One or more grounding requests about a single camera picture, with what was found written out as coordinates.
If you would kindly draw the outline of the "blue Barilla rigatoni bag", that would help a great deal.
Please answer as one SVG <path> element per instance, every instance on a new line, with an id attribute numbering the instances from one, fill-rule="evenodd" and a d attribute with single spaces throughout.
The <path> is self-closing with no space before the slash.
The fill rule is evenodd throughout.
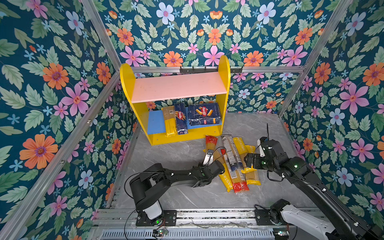
<path id="1" fill-rule="evenodd" d="M 220 124 L 221 112 L 218 103 L 189 105 L 188 120 L 190 126 Z"/>

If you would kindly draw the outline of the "yellow spaghetti bag with barcode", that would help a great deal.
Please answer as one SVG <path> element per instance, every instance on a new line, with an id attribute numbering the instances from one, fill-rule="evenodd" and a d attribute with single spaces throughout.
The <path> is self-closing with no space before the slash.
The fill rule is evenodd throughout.
<path id="1" fill-rule="evenodd" d="M 177 125 L 175 117 L 175 107 L 169 106 L 162 108 L 162 113 L 164 117 L 166 137 L 174 137 L 177 134 Z"/>

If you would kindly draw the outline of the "blue Barilla spaghetti box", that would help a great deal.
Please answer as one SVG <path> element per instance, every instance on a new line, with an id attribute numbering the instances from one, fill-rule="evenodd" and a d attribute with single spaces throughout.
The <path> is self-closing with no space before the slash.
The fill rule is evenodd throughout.
<path id="1" fill-rule="evenodd" d="M 186 135 L 188 134 L 186 106 L 184 103 L 177 103 L 174 107 L 177 133 L 178 135 Z"/>

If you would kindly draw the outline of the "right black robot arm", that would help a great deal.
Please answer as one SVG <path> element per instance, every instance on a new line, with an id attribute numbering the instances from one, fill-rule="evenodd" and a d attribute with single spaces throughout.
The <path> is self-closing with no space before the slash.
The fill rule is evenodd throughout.
<path id="1" fill-rule="evenodd" d="M 286 223 L 293 224 L 317 239 L 322 240 L 381 240 L 384 231 L 377 225 L 369 225 L 334 195 L 321 181 L 314 170 L 302 158 L 288 157 L 278 141 L 262 137 L 259 153 L 248 153 L 245 163 L 248 168 L 266 170 L 287 180 L 301 190 L 322 211 L 329 222 L 323 222 L 293 206 L 276 204 Z"/>

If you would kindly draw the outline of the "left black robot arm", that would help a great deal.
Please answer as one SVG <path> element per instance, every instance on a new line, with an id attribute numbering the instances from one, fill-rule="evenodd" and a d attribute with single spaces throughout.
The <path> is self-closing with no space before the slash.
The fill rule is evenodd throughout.
<path id="1" fill-rule="evenodd" d="M 179 185 L 191 188 L 204 187 L 224 172 L 225 167 L 219 161 L 214 161 L 209 166 L 193 166 L 189 170 L 170 170 L 157 163 L 133 175 L 129 182 L 131 197 L 137 213 L 144 214 L 151 225 L 157 226 L 164 218 L 160 198 L 169 188 Z"/>

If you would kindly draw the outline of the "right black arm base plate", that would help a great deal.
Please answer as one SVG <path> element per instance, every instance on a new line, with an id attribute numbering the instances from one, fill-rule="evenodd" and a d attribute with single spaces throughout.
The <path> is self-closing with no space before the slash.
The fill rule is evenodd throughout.
<path id="1" fill-rule="evenodd" d="M 275 209 L 264 209 L 255 207 L 255 219 L 258 226 L 275 225 L 279 226 L 284 223 L 280 212 Z"/>

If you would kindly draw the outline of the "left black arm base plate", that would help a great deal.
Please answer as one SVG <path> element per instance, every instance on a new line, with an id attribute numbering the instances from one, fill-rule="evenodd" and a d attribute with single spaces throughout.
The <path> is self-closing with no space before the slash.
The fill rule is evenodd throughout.
<path id="1" fill-rule="evenodd" d="M 137 227 L 160 227 L 160 226 L 176 226 L 177 221 L 177 211 L 176 210 L 164 210 L 163 213 L 150 220 L 148 215 L 144 211 L 138 212 L 138 217 L 136 221 Z"/>

